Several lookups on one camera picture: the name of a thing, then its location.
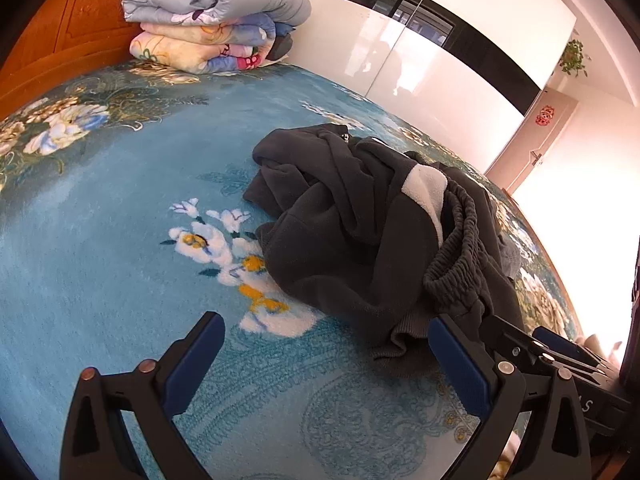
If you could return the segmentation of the dark grey fleece pants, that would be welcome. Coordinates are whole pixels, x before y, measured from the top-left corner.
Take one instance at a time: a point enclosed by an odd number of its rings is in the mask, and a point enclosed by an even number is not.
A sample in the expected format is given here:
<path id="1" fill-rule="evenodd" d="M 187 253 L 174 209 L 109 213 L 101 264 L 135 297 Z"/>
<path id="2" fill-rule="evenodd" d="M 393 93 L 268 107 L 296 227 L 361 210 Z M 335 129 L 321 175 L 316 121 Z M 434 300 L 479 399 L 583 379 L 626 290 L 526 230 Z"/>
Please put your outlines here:
<path id="1" fill-rule="evenodd" d="M 487 191 L 460 169 L 435 162 L 447 179 L 442 206 L 444 242 L 424 275 L 427 297 L 472 341 L 497 315 L 522 330 L 515 287 L 502 272 L 496 216 Z"/>

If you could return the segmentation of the dark grey hooded sweatshirt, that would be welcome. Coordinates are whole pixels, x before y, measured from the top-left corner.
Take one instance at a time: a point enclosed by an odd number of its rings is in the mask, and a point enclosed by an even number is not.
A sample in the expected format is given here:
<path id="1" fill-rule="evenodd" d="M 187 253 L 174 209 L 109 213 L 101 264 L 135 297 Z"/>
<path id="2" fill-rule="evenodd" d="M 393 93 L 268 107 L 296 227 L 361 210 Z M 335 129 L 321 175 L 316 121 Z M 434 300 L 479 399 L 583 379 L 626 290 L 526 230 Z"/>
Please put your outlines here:
<path id="1" fill-rule="evenodd" d="M 257 239 L 280 289 L 346 323 L 375 362 L 425 363 L 446 176 L 339 125 L 273 130 L 253 158 L 244 196 L 270 215 Z"/>

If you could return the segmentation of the white room door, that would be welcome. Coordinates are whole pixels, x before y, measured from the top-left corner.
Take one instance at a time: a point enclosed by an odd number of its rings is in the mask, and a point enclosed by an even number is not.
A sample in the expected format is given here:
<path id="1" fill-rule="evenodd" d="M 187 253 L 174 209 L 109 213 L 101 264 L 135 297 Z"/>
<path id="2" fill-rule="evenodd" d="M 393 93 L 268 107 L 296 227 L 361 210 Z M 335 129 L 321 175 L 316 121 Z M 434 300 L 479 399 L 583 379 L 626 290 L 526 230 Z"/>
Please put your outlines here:
<path id="1" fill-rule="evenodd" d="M 538 110 L 544 105 L 555 108 L 552 123 L 547 127 L 535 124 Z M 577 109 L 578 101 L 574 98 L 544 88 L 516 133 L 485 172 L 487 179 L 512 195 L 542 162 Z"/>

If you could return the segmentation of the blue floral bed cover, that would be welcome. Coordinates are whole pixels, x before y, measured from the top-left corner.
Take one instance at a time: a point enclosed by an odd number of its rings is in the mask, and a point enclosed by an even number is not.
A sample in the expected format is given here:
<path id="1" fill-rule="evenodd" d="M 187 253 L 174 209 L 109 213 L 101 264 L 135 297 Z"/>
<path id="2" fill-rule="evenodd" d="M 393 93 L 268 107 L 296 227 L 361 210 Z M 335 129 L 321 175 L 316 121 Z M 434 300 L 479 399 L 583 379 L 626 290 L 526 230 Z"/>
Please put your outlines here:
<path id="1" fill-rule="evenodd" d="M 442 374 L 375 373 L 349 330 L 288 299 L 243 200 L 255 144 L 330 122 L 398 151 L 454 153 L 306 70 L 191 76 L 130 62 L 54 88 L 1 124 L 1 418 L 58 476 L 80 371 L 132 370 L 203 312 L 224 346 L 176 420 L 216 479 L 436 479 L 476 422 Z"/>

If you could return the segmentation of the green hanging plant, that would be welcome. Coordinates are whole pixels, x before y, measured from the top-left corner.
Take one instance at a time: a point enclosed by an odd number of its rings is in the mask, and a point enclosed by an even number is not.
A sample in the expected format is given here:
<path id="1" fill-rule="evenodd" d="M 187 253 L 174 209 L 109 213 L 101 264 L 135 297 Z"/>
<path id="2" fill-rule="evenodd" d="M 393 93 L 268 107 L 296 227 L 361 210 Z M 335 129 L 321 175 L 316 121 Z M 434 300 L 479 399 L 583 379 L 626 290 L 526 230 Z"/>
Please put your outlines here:
<path id="1" fill-rule="evenodd" d="M 584 44 L 578 39 L 571 39 L 565 46 L 559 59 L 561 72 L 568 76 L 587 77 L 588 70 L 586 62 L 590 61 L 590 56 L 584 50 Z"/>

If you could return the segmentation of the white glossy wardrobe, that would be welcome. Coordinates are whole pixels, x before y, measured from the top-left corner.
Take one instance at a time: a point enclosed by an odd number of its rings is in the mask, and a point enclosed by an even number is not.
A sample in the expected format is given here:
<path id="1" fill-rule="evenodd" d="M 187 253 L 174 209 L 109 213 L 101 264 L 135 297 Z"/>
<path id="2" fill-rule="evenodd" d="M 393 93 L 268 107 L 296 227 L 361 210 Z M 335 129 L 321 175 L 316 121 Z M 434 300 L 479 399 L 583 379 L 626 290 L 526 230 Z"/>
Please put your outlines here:
<path id="1" fill-rule="evenodd" d="M 544 90 L 576 18 L 562 0 L 310 0 L 290 62 L 486 170 Z"/>

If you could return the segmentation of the floral folded blanket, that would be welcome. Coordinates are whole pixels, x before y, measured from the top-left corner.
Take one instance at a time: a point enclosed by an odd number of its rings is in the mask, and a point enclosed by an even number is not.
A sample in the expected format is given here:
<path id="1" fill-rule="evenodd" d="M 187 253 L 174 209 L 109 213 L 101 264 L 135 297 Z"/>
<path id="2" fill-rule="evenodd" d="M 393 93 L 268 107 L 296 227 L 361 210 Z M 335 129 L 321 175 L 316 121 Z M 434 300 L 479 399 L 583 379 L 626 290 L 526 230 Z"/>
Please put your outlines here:
<path id="1" fill-rule="evenodd" d="M 138 60 L 193 75 L 244 72 L 285 58 L 293 30 L 265 13 L 216 25 L 143 23 L 129 52 Z"/>

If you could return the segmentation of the orange wooden headboard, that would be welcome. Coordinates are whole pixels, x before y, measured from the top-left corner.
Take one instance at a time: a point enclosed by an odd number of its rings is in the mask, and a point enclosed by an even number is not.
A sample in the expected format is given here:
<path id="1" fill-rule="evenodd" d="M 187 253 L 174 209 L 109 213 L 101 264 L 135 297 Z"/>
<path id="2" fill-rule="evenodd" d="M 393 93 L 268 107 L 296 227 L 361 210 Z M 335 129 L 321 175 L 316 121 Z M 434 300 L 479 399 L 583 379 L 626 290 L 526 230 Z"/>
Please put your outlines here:
<path id="1" fill-rule="evenodd" d="M 122 0 L 46 0 L 1 67 L 1 116 L 76 76 L 130 58 Z"/>

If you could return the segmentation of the red paper wall decoration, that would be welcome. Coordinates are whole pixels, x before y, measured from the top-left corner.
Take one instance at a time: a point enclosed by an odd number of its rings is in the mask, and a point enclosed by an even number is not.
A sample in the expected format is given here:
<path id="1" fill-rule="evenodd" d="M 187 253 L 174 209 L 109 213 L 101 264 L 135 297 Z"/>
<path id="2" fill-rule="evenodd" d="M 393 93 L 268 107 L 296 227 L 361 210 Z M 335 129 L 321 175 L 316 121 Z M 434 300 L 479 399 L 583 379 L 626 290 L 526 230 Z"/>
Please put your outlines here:
<path id="1" fill-rule="evenodd" d="M 555 108 L 550 105 L 544 105 L 538 110 L 538 113 L 535 117 L 535 124 L 541 127 L 547 127 L 552 123 L 552 120 L 555 115 Z"/>

